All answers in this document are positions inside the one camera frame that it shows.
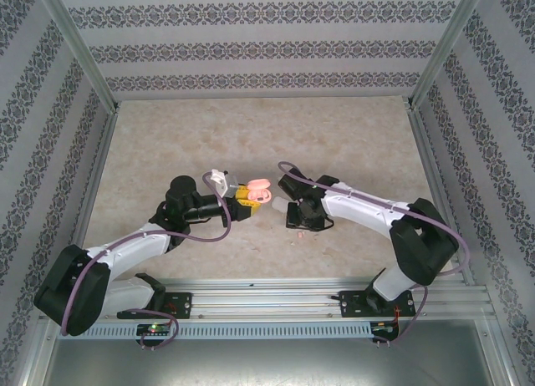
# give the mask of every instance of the small pink piece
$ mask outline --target small pink piece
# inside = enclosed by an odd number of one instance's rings
[[[247,199],[250,201],[260,202],[265,204],[271,200],[270,190],[250,190],[247,194]]]
[[[248,190],[263,190],[269,188],[271,183],[268,179],[256,179],[247,183]]]

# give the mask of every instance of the yellow object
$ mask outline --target yellow object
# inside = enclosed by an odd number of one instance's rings
[[[237,200],[246,200],[248,194],[249,189],[244,185],[239,185],[237,187],[236,195],[234,196],[234,198],[236,198]]]
[[[242,206],[249,206],[251,208],[251,216],[257,213],[258,208],[262,205],[260,202],[237,199],[237,202]]]

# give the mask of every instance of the patterned wallpaper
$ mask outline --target patterned wallpaper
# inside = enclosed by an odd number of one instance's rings
[[[118,100],[410,95],[459,0],[64,0]]]
[[[535,384],[535,0],[480,0],[420,107],[471,270]]]
[[[33,295],[74,236],[109,116],[40,0],[0,3],[0,385],[17,376]]]

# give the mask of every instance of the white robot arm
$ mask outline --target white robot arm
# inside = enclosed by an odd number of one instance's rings
[[[444,224],[427,200],[420,198],[414,204],[384,200],[328,175],[315,182],[329,188],[325,190],[298,180],[311,182],[295,167],[288,173],[278,183],[296,201],[288,204],[287,228],[323,231],[334,225],[331,218],[340,217],[392,240],[396,264],[377,275],[366,290],[367,303],[376,313],[390,309],[390,303],[415,284],[431,284],[459,247],[457,240],[443,230],[402,213],[413,211]]]
[[[166,234],[169,231],[189,235],[190,225],[204,223],[212,217],[221,217],[227,227],[228,218],[242,221],[260,206],[260,202],[248,199],[247,187],[239,185],[233,176],[214,170],[212,179],[219,183],[216,191],[220,200],[215,195],[199,195],[195,181],[181,175],[171,182],[166,200],[160,203],[156,214],[138,231],[86,250],[76,245],[64,248],[41,284],[34,305],[58,324],[69,312],[66,331],[72,336],[85,332],[104,315],[132,308],[160,312],[166,290],[156,279],[144,273],[128,280],[118,281],[117,277],[184,241],[184,237]],[[70,307],[69,299],[79,277],[79,288]]]

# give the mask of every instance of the marble floor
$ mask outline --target marble floor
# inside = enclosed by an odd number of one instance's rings
[[[431,198],[401,97],[127,101],[120,113],[84,246],[120,238],[150,218],[170,181],[228,170],[239,181],[266,177],[274,196],[280,160],[314,179],[323,174],[370,194]],[[233,223],[216,244],[184,241],[129,271],[157,278],[372,277],[391,265],[390,241],[338,219],[321,233],[285,228],[270,204]],[[223,232],[212,219],[191,234]]]

